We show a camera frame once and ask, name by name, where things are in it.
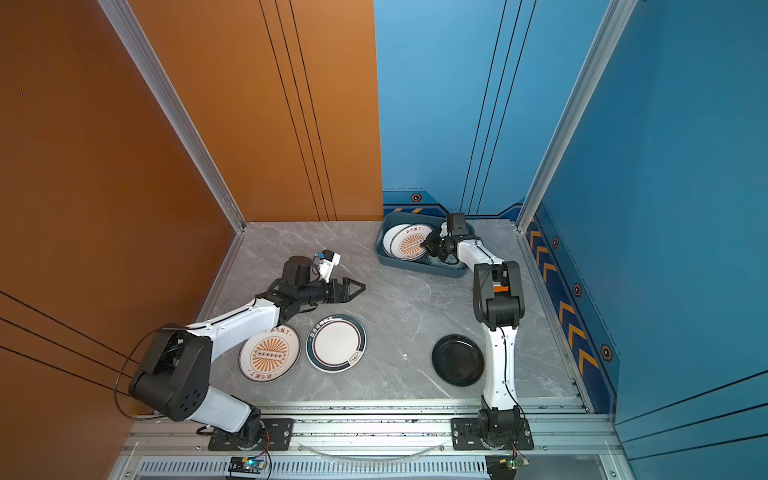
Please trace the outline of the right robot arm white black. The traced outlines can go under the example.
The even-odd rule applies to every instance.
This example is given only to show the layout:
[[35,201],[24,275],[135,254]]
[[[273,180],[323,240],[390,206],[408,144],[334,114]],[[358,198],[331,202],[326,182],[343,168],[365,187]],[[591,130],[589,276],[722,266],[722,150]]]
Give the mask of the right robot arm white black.
[[485,334],[485,384],[478,436],[490,449],[533,449],[531,428],[518,401],[514,377],[516,337],[525,315],[519,264],[493,254],[471,232],[462,213],[448,215],[422,246],[441,260],[454,257],[473,274],[472,306]]

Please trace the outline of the white plate dark green rim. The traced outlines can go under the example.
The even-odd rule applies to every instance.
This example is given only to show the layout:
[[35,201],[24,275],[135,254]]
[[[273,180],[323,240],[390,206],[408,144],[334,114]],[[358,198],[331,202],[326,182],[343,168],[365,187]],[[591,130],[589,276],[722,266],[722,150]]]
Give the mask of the white plate dark green rim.
[[354,367],[364,355],[367,334],[362,323],[349,315],[320,320],[306,341],[310,364],[325,373],[341,373]]

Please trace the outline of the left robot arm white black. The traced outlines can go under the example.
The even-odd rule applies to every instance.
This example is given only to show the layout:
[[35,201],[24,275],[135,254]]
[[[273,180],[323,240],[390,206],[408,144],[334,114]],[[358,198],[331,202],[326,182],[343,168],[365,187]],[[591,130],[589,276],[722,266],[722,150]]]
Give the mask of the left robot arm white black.
[[211,364],[249,338],[287,323],[321,304],[344,304],[366,290],[352,278],[334,279],[340,256],[324,250],[313,258],[292,256],[282,275],[230,313],[188,326],[168,324],[151,340],[128,385],[133,399],[180,422],[194,421],[229,436],[240,449],[266,436],[261,410],[210,385]]

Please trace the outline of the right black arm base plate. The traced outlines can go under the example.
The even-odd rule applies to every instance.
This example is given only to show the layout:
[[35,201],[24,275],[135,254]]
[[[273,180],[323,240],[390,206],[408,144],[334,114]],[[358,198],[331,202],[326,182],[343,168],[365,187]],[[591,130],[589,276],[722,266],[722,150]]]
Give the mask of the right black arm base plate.
[[512,426],[481,426],[478,418],[453,418],[451,439],[457,451],[495,450],[532,451],[535,448],[533,431],[527,419]]

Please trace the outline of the white plate black emblem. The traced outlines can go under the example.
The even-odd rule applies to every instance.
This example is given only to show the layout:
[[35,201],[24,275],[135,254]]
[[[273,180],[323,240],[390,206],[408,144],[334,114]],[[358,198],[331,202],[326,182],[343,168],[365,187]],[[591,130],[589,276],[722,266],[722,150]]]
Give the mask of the white plate black emblem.
[[382,246],[388,256],[406,259],[411,255],[411,241],[409,240],[411,227],[411,224],[399,224],[385,233]]

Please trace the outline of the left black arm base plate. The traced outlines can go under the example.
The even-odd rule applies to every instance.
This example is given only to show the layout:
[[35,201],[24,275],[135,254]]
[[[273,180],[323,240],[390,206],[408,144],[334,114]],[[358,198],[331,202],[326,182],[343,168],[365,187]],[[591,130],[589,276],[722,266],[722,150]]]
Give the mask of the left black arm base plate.
[[250,443],[239,440],[233,433],[213,429],[208,449],[210,451],[262,451],[282,452],[289,449],[295,420],[293,418],[262,419],[261,437]]

